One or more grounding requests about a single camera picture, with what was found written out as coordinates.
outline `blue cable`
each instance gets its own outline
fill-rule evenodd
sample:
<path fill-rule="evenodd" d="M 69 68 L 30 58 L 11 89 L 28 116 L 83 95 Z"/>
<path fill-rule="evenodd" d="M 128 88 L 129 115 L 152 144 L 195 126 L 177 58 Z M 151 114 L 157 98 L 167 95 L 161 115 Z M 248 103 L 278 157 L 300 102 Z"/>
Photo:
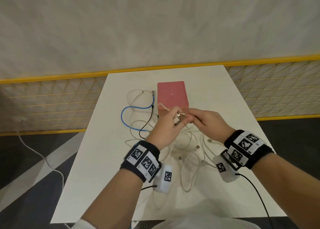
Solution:
<path fill-rule="evenodd" d="M 127 125 L 127 124 L 123 121 L 123 119 L 122 119 L 122 114 L 123 114 L 123 112 L 124 112 L 127 108 L 149 109 L 149 108 L 151 108 L 151 107 L 153 106 L 154 102 L 155 102 L 155 96 L 152 95 L 152 104 L 151 104 L 149 107 L 146 107 L 146 108 L 136 107 L 136 106 L 128 106 L 128 107 L 125 107 L 125 108 L 122 110 L 122 112 L 121 112 L 121 121 L 122 121 L 122 123 L 123 123 L 126 127 L 130 128 L 130 126 Z"/>

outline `white sleeve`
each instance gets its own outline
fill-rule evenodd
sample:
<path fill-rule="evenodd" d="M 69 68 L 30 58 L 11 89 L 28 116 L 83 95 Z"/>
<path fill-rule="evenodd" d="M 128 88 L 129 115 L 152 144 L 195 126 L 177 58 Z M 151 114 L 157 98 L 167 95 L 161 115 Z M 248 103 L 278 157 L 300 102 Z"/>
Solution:
<path fill-rule="evenodd" d="M 96 229 L 96 228 L 93 225 L 91 225 L 89 222 L 83 219 L 80 219 L 74 224 L 72 229 Z"/>

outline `gray floor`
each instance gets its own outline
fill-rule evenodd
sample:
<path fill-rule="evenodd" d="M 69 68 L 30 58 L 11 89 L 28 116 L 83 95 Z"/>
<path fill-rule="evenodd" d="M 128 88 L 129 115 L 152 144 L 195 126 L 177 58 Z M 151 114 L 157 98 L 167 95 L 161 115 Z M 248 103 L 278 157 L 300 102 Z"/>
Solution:
<path fill-rule="evenodd" d="M 316 169 L 320 161 L 318 139 L 320 118 L 260 121 L 260 126 L 276 152 L 297 167 L 320 178 Z M 50 154 L 74 134 L 51 134 L 24 136 L 26 143 L 44 155 Z M 0 137 L 1 186 L 9 184 L 24 171 L 35 165 L 40 158 L 25 149 L 17 137 Z M 76 154 L 57 169 L 67 178 Z M 63 224 L 49 224 L 61 194 L 61 177 L 51 172 L 30 190 L 0 212 L 0 228 L 7 229 L 66 229 Z M 270 229 L 267 218 L 242 218 L 257 224 L 261 229 Z M 272 218 L 275 228 L 297 228 L 287 217 Z M 137 228 L 150 229 L 158 221 L 140 223 Z"/>

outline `left hand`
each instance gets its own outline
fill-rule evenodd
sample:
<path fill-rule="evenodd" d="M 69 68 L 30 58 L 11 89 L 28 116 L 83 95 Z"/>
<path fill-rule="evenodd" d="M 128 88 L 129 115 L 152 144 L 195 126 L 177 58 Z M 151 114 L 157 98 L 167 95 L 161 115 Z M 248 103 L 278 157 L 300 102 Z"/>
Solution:
<path fill-rule="evenodd" d="M 186 117 L 175 126 L 174 118 L 178 112 L 182 113 L 181 108 L 174 107 L 165 116 L 161 117 L 146 138 L 146 141 L 155 145 L 160 151 L 170 145 L 180 134 L 183 127 L 192 122 L 194 118 L 191 114 L 187 114 Z"/>

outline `forearm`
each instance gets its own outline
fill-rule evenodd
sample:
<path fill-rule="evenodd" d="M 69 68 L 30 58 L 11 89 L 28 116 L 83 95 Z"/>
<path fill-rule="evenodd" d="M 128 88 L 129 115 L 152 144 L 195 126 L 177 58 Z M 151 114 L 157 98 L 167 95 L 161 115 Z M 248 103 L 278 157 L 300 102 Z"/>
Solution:
<path fill-rule="evenodd" d="M 299 228 L 320 228 L 319 180 L 274 153 L 261 158 L 252 171 Z"/>
<path fill-rule="evenodd" d="M 142 188 L 142 180 L 120 169 L 82 216 L 97 229 L 129 228 Z"/>

